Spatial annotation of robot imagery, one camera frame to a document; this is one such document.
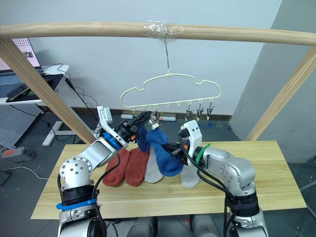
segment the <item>wooden beam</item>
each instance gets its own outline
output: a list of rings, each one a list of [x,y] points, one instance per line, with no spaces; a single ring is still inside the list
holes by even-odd
[[[152,37],[149,30],[152,23],[122,22],[66,22],[0,26],[2,38],[22,37],[58,37],[58,36],[108,36],[108,37]],[[268,43],[287,43],[316,46],[316,34],[274,29],[243,27],[219,27],[202,25],[167,25],[167,31],[180,34],[168,34],[175,39],[227,40]]]
[[[45,82],[11,39],[0,39],[0,58],[80,139],[87,144],[95,141],[87,126]]]
[[[301,63],[295,69],[293,75],[277,94],[273,102],[261,116],[257,124],[253,127],[247,137],[247,141],[255,141],[269,126],[272,120],[283,109],[286,103],[292,98],[296,91],[301,87],[305,80],[316,68],[316,47],[311,47],[306,53]]]

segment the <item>sock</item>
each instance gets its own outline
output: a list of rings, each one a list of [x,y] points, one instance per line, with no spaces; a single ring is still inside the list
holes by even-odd
[[[148,159],[146,173],[145,173],[145,181],[147,183],[154,184],[160,181],[162,178],[163,178],[163,175],[160,173],[158,165],[157,165],[155,150],[153,147],[150,147],[149,159]]]
[[[102,179],[104,185],[116,187],[123,181],[130,153],[131,152],[126,150],[125,148],[120,149],[120,151],[118,152],[120,157],[120,164],[117,168],[112,170]],[[108,171],[109,169],[112,169],[114,166],[116,166],[118,160],[118,156],[115,156],[112,160],[110,160],[105,171]]]
[[[147,141],[154,148],[156,161],[161,174],[165,176],[175,176],[183,168],[179,158],[172,158],[162,145],[168,143],[168,137],[159,129],[151,130],[147,133]]]
[[[131,150],[125,171],[125,181],[131,186],[138,186],[144,180],[149,150],[143,153],[139,148]]]
[[[142,126],[138,130],[137,144],[138,144],[139,149],[143,153],[148,151],[150,148],[150,144],[147,142],[146,135],[147,135],[147,130],[145,126]]]
[[[194,188],[199,183],[197,168],[193,165],[185,165],[180,173],[181,184],[185,188]]]

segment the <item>white sock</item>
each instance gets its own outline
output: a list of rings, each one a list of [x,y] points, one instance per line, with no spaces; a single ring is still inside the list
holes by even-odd
[[[197,168],[193,165],[184,165],[180,173],[181,184],[185,188],[194,188],[199,183]]]
[[[160,181],[163,178],[163,175],[159,171],[157,161],[156,161],[155,150],[153,149],[153,147],[150,147],[149,152],[150,153],[149,153],[149,159],[148,159],[146,173],[145,173],[145,181],[147,183],[154,184]]]

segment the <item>green ring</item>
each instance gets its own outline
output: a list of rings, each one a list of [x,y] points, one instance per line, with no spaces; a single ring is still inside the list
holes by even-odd
[[[198,165],[199,160],[201,159],[201,157],[202,157],[202,155],[203,155],[205,149],[208,148],[210,145],[211,145],[211,144],[207,143],[207,145],[206,145],[205,147],[203,147],[203,148],[200,150],[200,152],[198,153],[197,159],[196,159],[196,164],[197,164],[197,165]]]

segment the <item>blue sock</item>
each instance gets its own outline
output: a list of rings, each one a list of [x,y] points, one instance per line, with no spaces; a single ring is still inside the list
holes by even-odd
[[[165,176],[175,176],[182,171],[183,164],[179,158],[172,158],[162,145],[168,143],[168,137],[159,129],[147,133],[147,141],[154,148],[157,165],[161,174]]]
[[[150,148],[150,144],[147,142],[146,135],[147,135],[147,130],[144,126],[142,126],[138,130],[138,137],[137,137],[137,144],[138,144],[139,149],[142,151],[142,153],[145,153]]]

